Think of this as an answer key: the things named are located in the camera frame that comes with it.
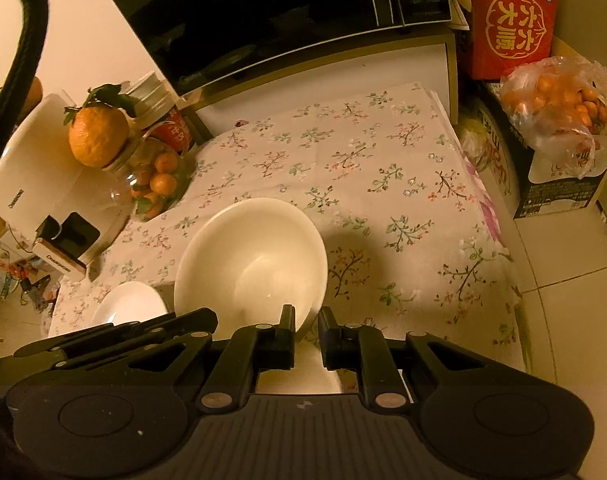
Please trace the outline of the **white plate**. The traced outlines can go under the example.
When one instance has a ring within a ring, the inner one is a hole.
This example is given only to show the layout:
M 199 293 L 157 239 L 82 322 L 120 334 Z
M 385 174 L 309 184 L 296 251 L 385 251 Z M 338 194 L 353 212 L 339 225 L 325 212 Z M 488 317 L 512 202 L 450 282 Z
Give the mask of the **white plate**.
M 92 323 L 145 322 L 167 313 L 165 301 L 156 289 L 131 281 L 120 284 L 105 296 L 93 315 Z

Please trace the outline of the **cream bowl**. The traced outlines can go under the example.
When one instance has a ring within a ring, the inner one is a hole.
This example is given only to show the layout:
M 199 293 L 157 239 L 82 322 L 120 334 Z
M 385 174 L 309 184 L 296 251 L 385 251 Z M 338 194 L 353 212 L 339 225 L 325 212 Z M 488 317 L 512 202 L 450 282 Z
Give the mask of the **cream bowl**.
M 308 216 L 284 200 L 251 198 L 221 210 L 193 236 L 174 281 L 174 312 L 212 309 L 215 336 L 224 339 L 242 326 L 276 321 L 289 304 L 300 340 L 326 284 L 325 246 Z

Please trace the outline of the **floral tablecloth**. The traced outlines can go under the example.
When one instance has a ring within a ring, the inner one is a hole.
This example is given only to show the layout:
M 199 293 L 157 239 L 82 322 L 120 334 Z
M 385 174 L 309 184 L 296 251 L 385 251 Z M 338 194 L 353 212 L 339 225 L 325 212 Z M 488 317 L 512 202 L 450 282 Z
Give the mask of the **floral tablecloth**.
M 195 162 L 176 206 L 131 221 L 85 280 L 63 281 L 52 334 L 89 326 L 121 284 L 174 284 L 210 218 L 271 197 L 319 230 L 339 322 L 396 339 L 424 330 L 524 367 L 515 266 L 435 93 L 405 84 L 309 104 L 220 134 Z

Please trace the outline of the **white air fryer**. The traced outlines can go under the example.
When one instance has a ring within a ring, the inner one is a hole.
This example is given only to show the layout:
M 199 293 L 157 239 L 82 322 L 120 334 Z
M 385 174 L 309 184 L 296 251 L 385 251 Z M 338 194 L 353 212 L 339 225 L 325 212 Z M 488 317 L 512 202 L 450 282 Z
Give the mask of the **white air fryer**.
M 64 94 L 51 93 L 15 129 L 0 159 L 0 217 L 70 280 L 110 246 L 132 209 L 125 181 L 72 154 Z

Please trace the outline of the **glass jar of tangerines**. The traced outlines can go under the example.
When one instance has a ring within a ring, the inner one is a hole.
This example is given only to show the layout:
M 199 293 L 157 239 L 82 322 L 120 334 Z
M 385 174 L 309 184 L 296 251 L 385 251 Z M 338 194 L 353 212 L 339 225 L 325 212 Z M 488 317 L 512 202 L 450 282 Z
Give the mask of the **glass jar of tangerines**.
M 151 133 L 131 130 L 104 170 L 128 186 L 134 219 L 150 221 L 180 202 L 192 179 L 185 153 Z

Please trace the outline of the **red labelled jar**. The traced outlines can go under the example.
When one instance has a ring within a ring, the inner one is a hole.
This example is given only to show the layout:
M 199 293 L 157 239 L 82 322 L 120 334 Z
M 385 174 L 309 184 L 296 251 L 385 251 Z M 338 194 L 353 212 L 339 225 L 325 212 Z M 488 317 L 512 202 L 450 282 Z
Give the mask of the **red labelled jar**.
M 150 129 L 151 136 L 165 142 L 178 153 L 186 152 L 193 144 L 192 132 L 177 107 L 155 122 Z

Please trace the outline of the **large orange pomelo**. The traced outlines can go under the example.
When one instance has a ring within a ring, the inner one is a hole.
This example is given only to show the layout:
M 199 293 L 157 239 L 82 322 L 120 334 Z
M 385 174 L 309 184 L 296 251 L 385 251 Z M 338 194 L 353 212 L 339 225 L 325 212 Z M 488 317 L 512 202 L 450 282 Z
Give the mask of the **large orange pomelo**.
M 136 100 L 125 94 L 121 84 L 89 89 L 80 106 L 64 107 L 72 154 L 83 166 L 108 166 L 125 147 L 134 118 Z

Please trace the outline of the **stacked white cups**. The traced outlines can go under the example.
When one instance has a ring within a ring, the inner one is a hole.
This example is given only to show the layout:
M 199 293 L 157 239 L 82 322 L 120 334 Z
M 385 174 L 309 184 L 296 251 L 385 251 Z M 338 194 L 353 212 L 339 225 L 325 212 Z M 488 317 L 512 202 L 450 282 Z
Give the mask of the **stacked white cups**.
M 155 72 L 148 73 L 130 84 L 126 95 L 134 103 L 136 119 L 157 112 L 165 114 L 176 105 L 176 100 L 168 90 L 166 82 L 162 81 Z

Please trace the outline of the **plastic bag of oranges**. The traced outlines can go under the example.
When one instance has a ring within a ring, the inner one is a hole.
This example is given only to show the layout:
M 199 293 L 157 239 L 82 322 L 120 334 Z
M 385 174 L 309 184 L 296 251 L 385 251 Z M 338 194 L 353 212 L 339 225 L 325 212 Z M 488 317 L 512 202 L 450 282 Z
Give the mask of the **plastic bag of oranges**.
M 607 69 L 581 56 L 552 56 L 501 79 L 504 113 L 529 148 L 566 174 L 607 162 Z

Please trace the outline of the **black microwave oven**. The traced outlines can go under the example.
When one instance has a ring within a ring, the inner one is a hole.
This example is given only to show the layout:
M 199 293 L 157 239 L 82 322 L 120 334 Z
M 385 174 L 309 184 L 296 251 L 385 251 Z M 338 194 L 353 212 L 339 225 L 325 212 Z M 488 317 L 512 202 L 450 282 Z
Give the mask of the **black microwave oven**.
M 113 0 L 180 96 L 369 32 L 450 21 L 450 0 Z

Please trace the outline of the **red gift box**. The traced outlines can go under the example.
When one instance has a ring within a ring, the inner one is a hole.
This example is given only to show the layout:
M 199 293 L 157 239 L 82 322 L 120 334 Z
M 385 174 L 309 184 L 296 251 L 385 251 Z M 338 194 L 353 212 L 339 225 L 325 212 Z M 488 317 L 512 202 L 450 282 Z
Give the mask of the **red gift box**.
M 471 0 L 461 63 L 473 79 L 498 80 L 550 55 L 558 0 Z

